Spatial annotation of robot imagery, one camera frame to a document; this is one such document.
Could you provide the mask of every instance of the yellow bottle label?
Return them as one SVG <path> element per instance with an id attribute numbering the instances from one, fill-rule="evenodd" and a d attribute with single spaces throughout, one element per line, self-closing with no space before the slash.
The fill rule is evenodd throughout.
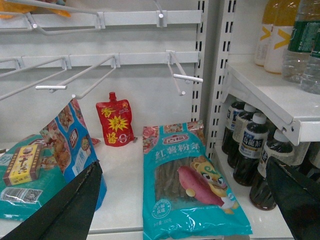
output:
<path id="1" fill-rule="evenodd" d="M 265 63 L 271 31 L 272 24 L 262 24 L 254 54 L 254 63 L 259 66 L 263 66 Z"/>
<path id="2" fill-rule="evenodd" d="M 285 50 L 288 48 L 293 26 L 273 26 L 264 69 L 281 74 Z"/>

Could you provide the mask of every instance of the teal plastic bag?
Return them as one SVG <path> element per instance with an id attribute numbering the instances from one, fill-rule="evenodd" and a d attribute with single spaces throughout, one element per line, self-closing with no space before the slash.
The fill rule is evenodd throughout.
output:
<path id="1" fill-rule="evenodd" d="M 143 239 L 252 234 L 222 174 L 206 157 L 203 124 L 143 128 Z"/>
<path id="2" fill-rule="evenodd" d="M 0 157 L 0 175 L 5 174 L 18 147 L 43 144 L 39 134 L 33 134 L 18 142 Z M 49 149 L 45 147 L 39 179 L 12 186 L 0 180 L 0 218 L 24 221 L 57 194 L 67 182 Z"/>

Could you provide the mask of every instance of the plastic bottle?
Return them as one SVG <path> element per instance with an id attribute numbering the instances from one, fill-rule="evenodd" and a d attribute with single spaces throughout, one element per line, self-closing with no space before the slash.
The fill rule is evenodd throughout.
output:
<path id="1" fill-rule="evenodd" d="M 310 142 L 300 142 L 298 146 L 292 145 L 294 150 L 293 164 L 291 166 L 300 166 L 304 161 L 307 151 L 309 149 Z"/>
<path id="2" fill-rule="evenodd" d="M 242 132 L 247 127 L 248 123 L 251 123 L 252 117 L 255 114 L 256 108 L 246 103 L 243 108 L 243 112 L 239 113 L 235 119 L 234 131 L 232 139 L 229 144 L 228 164 L 233 169 L 237 165 L 239 143 L 241 141 Z"/>
<path id="3" fill-rule="evenodd" d="M 320 142 L 310 143 L 310 147 L 305 155 L 303 163 L 299 168 L 299 172 L 320 183 Z"/>
<path id="4" fill-rule="evenodd" d="M 272 197 L 270 188 L 266 180 L 266 166 L 268 158 L 275 157 L 276 159 L 289 163 L 294 156 L 294 149 L 288 138 L 277 129 L 274 132 L 273 139 L 264 143 L 257 174 L 253 180 L 250 190 L 250 200 L 254 206 L 261 210 L 272 210 L 276 207 L 276 202 Z"/>
<path id="5" fill-rule="evenodd" d="M 264 62 L 264 69 L 268 73 L 282 72 L 284 52 L 290 42 L 299 3 L 300 0 L 283 0 L 278 5 Z"/>
<path id="6" fill-rule="evenodd" d="M 268 130 L 269 130 L 267 141 L 271 141 L 272 139 L 274 139 L 274 134 L 277 130 L 277 127 L 274 125 L 274 123 L 269 118 L 266 118 L 265 124 L 267 125 Z"/>
<path id="7" fill-rule="evenodd" d="M 234 180 L 243 186 L 251 186 L 258 172 L 257 167 L 262 148 L 268 137 L 266 115 L 255 113 L 242 135 L 238 149 L 238 162 L 234 168 Z"/>
<path id="8" fill-rule="evenodd" d="M 236 98 L 229 108 L 226 115 L 226 125 L 224 128 L 224 135 L 222 140 L 221 149 L 225 154 L 229 154 L 229 148 L 232 141 L 232 135 L 235 130 L 236 118 L 239 113 L 244 111 L 245 102 L 239 98 Z"/>
<path id="9" fill-rule="evenodd" d="M 283 57 L 282 78 L 300 83 L 320 28 L 320 0 L 301 0 L 290 43 Z"/>
<path id="10" fill-rule="evenodd" d="M 271 31 L 279 2 L 281 2 L 281 0 L 269 0 L 264 8 L 259 39 L 256 44 L 253 59 L 254 63 L 261 67 L 265 64 Z"/>
<path id="11" fill-rule="evenodd" d="M 320 95 L 320 29 L 314 41 L 314 48 L 312 49 L 306 68 L 301 76 L 300 86 L 308 93 Z"/>

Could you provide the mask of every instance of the cartoon character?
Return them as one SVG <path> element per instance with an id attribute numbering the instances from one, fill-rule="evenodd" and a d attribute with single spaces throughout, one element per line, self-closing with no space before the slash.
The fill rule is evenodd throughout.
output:
<path id="1" fill-rule="evenodd" d="M 82 138 L 81 148 L 86 154 L 89 156 L 91 154 L 90 143 L 89 143 L 89 135 L 87 134 Z"/>
<path id="2" fill-rule="evenodd" d="M 33 148 L 31 146 L 28 146 L 22 151 L 22 153 L 23 154 L 29 154 L 29 153 L 32 152 L 32 150 L 33 150 Z"/>
<path id="3" fill-rule="evenodd" d="M 227 183 L 206 157 L 203 155 L 195 157 L 190 166 L 194 171 L 187 168 L 178 169 L 179 180 L 186 193 L 204 204 L 220 206 L 226 214 L 234 214 L 232 209 L 238 208 L 239 204 L 236 200 L 232 200 L 231 193 L 227 194 Z"/>

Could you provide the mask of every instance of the barcode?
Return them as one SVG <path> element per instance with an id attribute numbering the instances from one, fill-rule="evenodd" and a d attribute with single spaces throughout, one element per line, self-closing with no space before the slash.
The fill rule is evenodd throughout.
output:
<path id="1" fill-rule="evenodd" d="M 6 153 L 0 157 L 0 166 L 8 166 L 13 154 Z"/>
<path id="2" fill-rule="evenodd" d="M 81 148 L 76 156 L 75 159 L 75 164 L 72 167 L 72 171 L 75 176 L 77 176 L 84 168 L 85 168 L 85 163 L 88 159 L 88 155 L 86 151 L 83 151 Z"/>
<path id="3" fill-rule="evenodd" d="M 42 192 L 39 189 L 6 187 L 1 192 L 0 200 L 12 203 L 35 204 Z"/>

